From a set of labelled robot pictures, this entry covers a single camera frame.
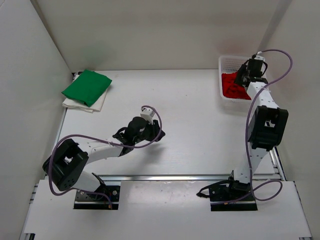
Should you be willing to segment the white t shirt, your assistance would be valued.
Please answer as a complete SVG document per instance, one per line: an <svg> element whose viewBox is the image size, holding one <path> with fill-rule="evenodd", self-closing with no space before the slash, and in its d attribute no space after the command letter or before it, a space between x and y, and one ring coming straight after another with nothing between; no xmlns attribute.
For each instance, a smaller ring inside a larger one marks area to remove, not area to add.
<svg viewBox="0 0 320 240"><path fill-rule="evenodd" d="M100 112L102 110L103 104L105 102L106 94L107 94L107 89L104 91L104 93L97 99L97 101L89 106L86 106L84 103L80 103L78 101L66 98L62 102L62 106L64 108L68 109L73 109L73 110L78 110L78 111L84 111L87 113L94 113L94 112Z"/></svg>

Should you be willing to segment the green t shirt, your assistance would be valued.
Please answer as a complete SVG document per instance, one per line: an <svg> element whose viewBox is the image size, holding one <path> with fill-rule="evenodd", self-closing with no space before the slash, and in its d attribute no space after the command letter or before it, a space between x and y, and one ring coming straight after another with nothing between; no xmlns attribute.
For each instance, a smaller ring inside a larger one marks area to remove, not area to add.
<svg viewBox="0 0 320 240"><path fill-rule="evenodd" d="M105 75L85 69L61 93L68 99L91 107L111 85L112 80Z"/></svg>

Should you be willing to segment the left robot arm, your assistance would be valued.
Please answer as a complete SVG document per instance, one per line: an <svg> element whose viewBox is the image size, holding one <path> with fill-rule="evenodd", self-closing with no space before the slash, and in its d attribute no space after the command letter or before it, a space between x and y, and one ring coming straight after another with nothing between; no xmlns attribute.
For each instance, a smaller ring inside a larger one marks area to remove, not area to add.
<svg viewBox="0 0 320 240"><path fill-rule="evenodd" d="M139 143L143 141L149 145L160 141L166 135L162 126L161 119L148 121L136 116L128 126L120 128L107 140L88 136L89 142L79 144L73 140L72 135L64 137L42 166L48 175L51 192L61 196L70 190L79 190L95 201L108 199L108 187L97 174L85 171L85 166L125 156L139 149Z"/></svg>

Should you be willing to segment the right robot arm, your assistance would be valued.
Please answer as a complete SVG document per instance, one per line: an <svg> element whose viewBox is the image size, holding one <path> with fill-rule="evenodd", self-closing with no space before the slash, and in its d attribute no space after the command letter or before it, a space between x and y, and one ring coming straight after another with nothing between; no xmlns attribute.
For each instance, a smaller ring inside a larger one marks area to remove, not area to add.
<svg viewBox="0 0 320 240"><path fill-rule="evenodd" d="M280 144L287 124L289 113L273 100L264 77L266 69L265 59L254 55L241 65L234 81L245 88L251 98L251 106L245 127L248 159L232 171L230 183L224 188L230 200L250 192L253 174L262 159Z"/></svg>

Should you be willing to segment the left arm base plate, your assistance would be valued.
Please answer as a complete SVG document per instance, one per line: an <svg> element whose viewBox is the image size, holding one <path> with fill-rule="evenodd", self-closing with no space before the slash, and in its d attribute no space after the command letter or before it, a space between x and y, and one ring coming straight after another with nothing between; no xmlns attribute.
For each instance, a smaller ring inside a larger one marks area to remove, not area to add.
<svg viewBox="0 0 320 240"><path fill-rule="evenodd" d="M105 181L101 194L93 194L89 190L77 190L73 208L75 210L118 210L121 192L120 181Z"/></svg>

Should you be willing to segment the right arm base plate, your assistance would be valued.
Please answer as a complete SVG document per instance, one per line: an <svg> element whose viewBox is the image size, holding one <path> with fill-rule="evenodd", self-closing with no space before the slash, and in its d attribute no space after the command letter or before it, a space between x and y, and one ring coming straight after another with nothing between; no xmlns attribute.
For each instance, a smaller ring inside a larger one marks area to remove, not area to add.
<svg viewBox="0 0 320 240"><path fill-rule="evenodd" d="M218 181L199 190L197 197L210 201L212 212L248 212L257 211L257 203L248 183L239 183L231 179Z"/></svg>

